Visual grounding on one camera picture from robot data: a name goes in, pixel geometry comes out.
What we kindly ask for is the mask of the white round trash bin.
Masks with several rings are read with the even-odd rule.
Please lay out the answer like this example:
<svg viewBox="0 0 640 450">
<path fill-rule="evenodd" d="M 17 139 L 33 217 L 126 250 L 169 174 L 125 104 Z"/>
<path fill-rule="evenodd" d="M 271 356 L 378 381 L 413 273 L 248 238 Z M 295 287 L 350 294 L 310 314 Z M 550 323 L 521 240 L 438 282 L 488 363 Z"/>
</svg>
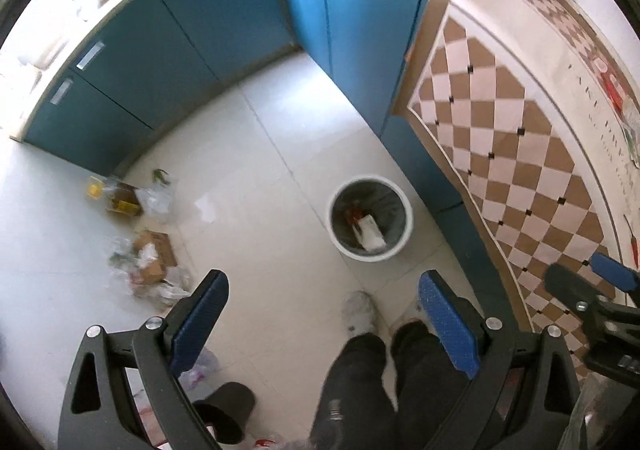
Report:
<svg viewBox="0 0 640 450">
<path fill-rule="evenodd" d="M 407 245 L 414 225 L 405 192 L 375 174 L 344 181 L 329 197 L 324 216 L 334 247 L 362 263 L 392 259 Z"/>
</svg>

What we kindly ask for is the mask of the blue kitchen cabinets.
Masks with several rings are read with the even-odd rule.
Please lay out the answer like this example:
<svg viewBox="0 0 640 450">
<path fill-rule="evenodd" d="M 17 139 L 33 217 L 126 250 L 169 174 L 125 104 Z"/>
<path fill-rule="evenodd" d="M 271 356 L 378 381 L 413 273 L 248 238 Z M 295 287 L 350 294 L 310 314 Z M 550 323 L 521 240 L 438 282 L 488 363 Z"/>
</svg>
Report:
<svg viewBox="0 0 640 450">
<path fill-rule="evenodd" d="M 460 192 L 392 103 L 433 0 L 131 0 L 66 59 L 27 126 L 34 146 L 122 174 L 223 88 L 291 51 L 324 70 L 433 213 L 486 311 L 511 319 Z"/>
</svg>

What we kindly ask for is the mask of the person right leg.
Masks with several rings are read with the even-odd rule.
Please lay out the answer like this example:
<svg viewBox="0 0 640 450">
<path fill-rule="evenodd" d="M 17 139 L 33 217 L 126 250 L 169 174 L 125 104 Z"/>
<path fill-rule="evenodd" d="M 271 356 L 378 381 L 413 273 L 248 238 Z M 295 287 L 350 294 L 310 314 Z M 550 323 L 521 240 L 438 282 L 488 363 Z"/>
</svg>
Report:
<svg viewBox="0 0 640 450">
<path fill-rule="evenodd" d="M 397 433 L 401 449 L 424 449 L 470 380 L 419 319 L 400 327 L 390 348 L 396 368 Z"/>
</svg>

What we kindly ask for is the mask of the person leg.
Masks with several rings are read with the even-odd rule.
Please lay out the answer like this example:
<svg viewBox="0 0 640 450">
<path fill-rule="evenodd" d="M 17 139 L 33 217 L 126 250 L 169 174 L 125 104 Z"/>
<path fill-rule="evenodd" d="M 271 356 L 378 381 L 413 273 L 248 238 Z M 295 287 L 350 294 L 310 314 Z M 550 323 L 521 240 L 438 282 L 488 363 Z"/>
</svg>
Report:
<svg viewBox="0 0 640 450">
<path fill-rule="evenodd" d="M 375 334 L 353 337 L 324 380 L 310 443 L 316 449 L 393 449 L 396 411 L 383 386 L 386 346 Z"/>
<path fill-rule="evenodd" d="M 470 380 L 419 319 L 400 327 L 390 348 L 396 368 L 397 433 L 401 449 L 424 449 Z"/>
</svg>

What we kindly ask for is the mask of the black stool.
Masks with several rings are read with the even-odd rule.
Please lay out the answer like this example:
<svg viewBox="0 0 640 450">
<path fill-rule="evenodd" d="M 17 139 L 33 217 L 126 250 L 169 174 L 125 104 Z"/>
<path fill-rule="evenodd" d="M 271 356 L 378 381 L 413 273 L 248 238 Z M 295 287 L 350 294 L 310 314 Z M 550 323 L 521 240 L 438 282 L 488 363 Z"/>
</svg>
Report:
<svg viewBox="0 0 640 450">
<path fill-rule="evenodd" d="M 212 395 L 193 403 L 201 421 L 213 429 L 216 441 L 230 446 L 244 440 L 255 406 L 254 392 L 238 382 L 224 383 Z"/>
</svg>

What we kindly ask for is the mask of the grey right slipper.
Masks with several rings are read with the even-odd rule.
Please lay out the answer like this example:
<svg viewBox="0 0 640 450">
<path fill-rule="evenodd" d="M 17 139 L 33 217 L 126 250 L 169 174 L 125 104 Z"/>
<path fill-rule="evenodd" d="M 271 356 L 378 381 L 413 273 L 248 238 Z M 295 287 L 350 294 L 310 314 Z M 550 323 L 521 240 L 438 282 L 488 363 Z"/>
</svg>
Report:
<svg viewBox="0 0 640 450">
<path fill-rule="evenodd" d="M 396 319 L 393 330 L 397 331 L 401 327 L 408 325 L 408 323 L 415 321 L 425 322 L 424 311 L 417 300 L 413 300 Z"/>
</svg>

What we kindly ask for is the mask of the grey slipper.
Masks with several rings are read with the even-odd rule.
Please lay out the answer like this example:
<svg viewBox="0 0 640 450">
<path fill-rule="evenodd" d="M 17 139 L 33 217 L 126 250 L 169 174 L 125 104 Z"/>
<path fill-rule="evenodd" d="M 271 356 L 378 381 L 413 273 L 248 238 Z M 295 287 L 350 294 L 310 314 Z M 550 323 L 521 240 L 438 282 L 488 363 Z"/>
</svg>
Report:
<svg viewBox="0 0 640 450">
<path fill-rule="evenodd" d="M 345 297 L 341 313 L 343 327 L 349 338 L 378 333 L 378 312 L 368 293 L 349 293 Z"/>
<path fill-rule="evenodd" d="M 415 321 L 425 322 L 424 311 L 417 300 L 413 300 L 396 319 L 393 330 L 397 331 L 401 327 L 408 325 L 408 323 Z"/>
</svg>

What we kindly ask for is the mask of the brown cardboard box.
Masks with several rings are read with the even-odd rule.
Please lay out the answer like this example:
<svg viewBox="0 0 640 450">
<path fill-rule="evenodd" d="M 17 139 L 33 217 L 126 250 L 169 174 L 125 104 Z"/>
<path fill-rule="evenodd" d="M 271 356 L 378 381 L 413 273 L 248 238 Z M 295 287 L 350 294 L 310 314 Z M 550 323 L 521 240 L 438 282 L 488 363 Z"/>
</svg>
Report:
<svg viewBox="0 0 640 450">
<path fill-rule="evenodd" d="M 145 230 L 137 236 L 134 256 L 138 267 L 139 280 L 144 285 L 155 285 L 165 279 L 170 267 L 178 262 L 167 233 Z"/>
</svg>

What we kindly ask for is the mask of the person left leg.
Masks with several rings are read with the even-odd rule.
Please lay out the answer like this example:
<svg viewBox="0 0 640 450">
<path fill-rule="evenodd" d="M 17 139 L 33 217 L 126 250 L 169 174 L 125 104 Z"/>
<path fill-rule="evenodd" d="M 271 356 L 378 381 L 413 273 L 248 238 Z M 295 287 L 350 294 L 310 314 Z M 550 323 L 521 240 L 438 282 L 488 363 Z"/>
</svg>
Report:
<svg viewBox="0 0 640 450">
<path fill-rule="evenodd" d="M 393 449 L 396 411 L 383 386 L 386 346 L 375 334 L 353 337 L 324 380 L 310 443 L 316 449 Z"/>
</svg>

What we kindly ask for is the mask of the grey left slipper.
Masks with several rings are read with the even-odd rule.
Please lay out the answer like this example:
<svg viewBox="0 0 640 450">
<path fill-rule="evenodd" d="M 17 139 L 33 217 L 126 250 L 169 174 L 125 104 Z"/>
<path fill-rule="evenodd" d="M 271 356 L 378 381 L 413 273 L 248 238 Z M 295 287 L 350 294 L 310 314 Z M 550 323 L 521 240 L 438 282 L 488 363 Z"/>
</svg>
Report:
<svg viewBox="0 0 640 450">
<path fill-rule="evenodd" d="M 368 293 L 349 293 L 345 297 L 341 313 L 343 327 L 349 338 L 378 333 L 378 312 Z"/>
</svg>

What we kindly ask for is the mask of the checkered brown tablecloth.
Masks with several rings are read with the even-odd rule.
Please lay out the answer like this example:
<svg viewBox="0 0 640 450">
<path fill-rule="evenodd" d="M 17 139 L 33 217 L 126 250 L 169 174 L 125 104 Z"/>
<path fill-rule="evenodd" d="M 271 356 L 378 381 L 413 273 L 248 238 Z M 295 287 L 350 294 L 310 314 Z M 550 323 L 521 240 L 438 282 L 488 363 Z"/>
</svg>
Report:
<svg viewBox="0 0 640 450">
<path fill-rule="evenodd" d="M 557 326 L 579 378 L 578 318 L 544 288 L 559 263 L 639 264 L 639 93 L 562 0 L 428 0 L 394 114 L 445 181 L 428 190 L 470 279 L 519 327 Z"/>
</svg>

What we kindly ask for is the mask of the white paper in bin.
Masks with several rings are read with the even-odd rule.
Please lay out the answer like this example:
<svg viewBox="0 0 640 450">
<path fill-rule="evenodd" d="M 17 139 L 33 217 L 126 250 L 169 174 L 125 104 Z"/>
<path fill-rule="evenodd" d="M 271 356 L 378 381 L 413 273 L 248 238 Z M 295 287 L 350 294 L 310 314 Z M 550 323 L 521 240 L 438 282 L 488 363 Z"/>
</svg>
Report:
<svg viewBox="0 0 640 450">
<path fill-rule="evenodd" d="M 373 253 L 386 248 L 384 236 L 371 215 L 357 219 L 356 222 L 352 224 L 352 230 L 364 251 Z"/>
</svg>

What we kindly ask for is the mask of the yellow oil bottle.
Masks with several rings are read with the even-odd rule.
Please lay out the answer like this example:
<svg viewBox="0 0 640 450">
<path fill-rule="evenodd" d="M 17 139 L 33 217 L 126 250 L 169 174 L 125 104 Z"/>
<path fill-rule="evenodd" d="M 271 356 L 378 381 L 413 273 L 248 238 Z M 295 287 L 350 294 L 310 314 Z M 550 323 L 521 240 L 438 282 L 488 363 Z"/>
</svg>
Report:
<svg viewBox="0 0 640 450">
<path fill-rule="evenodd" d="M 109 212 L 138 217 L 142 214 L 142 205 L 136 190 L 136 187 L 118 179 L 90 176 L 86 194 L 92 200 L 102 201 Z"/>
</svg>

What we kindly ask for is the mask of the clear plastic bag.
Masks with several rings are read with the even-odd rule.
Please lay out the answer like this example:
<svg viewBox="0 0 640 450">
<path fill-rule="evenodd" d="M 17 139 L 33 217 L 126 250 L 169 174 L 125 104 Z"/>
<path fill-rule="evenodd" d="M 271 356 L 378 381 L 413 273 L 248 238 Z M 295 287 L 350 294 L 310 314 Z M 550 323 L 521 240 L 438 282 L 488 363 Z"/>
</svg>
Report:
<svg viewBox="0 0 640 450">
<path fill-rule="evenodd" d="M 178 181 L 160 167 L 154 169 L 151 176 L 151 184 L 148 187 L 137 188 L 134 194 L 146 215 L 159 223 L 168 224 L 174 218 Z"/>
</svg>

